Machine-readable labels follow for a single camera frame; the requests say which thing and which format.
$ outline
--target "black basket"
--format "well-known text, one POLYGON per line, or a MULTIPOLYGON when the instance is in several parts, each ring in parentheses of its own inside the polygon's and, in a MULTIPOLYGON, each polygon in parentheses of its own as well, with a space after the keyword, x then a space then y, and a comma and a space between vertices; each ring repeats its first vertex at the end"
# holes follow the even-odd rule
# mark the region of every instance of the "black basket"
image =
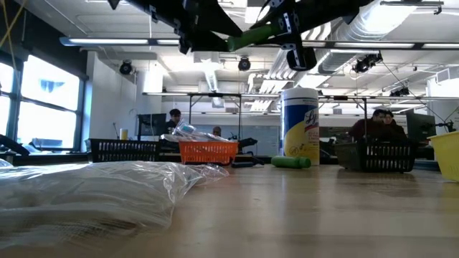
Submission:
POLYGON ((416 143, 345 143, 335 145, 339 165, 365 172, 410 172, 416 143))
POLYGON ((86 148, 90 161, 157 161, 158 142, 138 140, 87 139, 86 148))

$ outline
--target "disinfecting wipes container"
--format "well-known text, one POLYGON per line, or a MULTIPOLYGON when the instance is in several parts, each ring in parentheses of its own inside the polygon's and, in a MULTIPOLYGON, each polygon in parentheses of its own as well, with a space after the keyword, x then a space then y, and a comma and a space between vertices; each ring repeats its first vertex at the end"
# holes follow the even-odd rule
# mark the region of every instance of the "disinfecting wipes container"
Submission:
POLYGON ((312 166, 319 165, 318 93, 309 88, 293 88, 282 92, 280 123, 281 154, 306 157, 312 166))

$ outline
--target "green object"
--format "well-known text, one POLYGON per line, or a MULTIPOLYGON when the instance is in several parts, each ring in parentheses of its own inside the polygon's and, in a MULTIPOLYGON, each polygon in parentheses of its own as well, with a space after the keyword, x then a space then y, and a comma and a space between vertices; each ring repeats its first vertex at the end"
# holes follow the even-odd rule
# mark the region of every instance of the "green object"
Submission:
POLYGON ((276 34, 276 26, 271 24, 264 25, 255 29, 250 29, 244 32, 241 37, 229 37, 227 40, 228 50, 233 52, 251 44, 260 42, 271 36, 275 36, 276 34))
POLYGON ((309 168, 311 160, 305 157, 276 156, 271 158, 271 164, 278 168, 309 168))

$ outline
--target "wooden table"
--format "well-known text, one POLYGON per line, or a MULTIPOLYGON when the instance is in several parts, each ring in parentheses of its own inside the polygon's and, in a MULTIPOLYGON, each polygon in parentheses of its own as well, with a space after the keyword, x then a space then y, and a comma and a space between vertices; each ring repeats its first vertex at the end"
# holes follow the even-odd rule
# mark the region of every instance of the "wooden table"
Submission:
POLYGON ((459 257, 459 183, 431 171, 238 169, 193 188, 164 235, 116 257, 459 257))

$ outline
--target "man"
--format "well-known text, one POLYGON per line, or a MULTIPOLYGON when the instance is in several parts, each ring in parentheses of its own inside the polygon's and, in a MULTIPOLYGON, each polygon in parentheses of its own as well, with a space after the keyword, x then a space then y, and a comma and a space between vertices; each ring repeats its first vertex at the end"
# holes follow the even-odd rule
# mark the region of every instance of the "man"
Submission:
POLYGON ((166 123, 166 130, 167 130, 167 133, 170 134, 174 131, 177 124, 179 124, 180 118, 181 118, 181 112, 180 110, 174 108, 173 110, 169 112, 169 114, 171 115, 171 119, 166 123))
POLYGON ((222 137, 222 129, 219 126, 215 126, 214 129, 212 129, 212 134, 222 137))
MULTIPOLYGON (((386 111, 375 110, 371 119, 366 119, 366 134, 369 138, 380 140, 393 140, 396 138, 395 133, 389 126, 385 126, 384 119, 386 111)), ((361 140, 365 136, 365 119, 361 119, 354 124, 349 131, 349 135, 354 137, 354 140, 361 140)))
POLYGON ((386 124, 386 126, 389 126, 394 132, 398 133, 399 137, 407 137, 407 135, 404 133, 403 127, 395 122, 394 114, 388 110, 386 111, 386 116, 384 117, 384 124, 386 124))

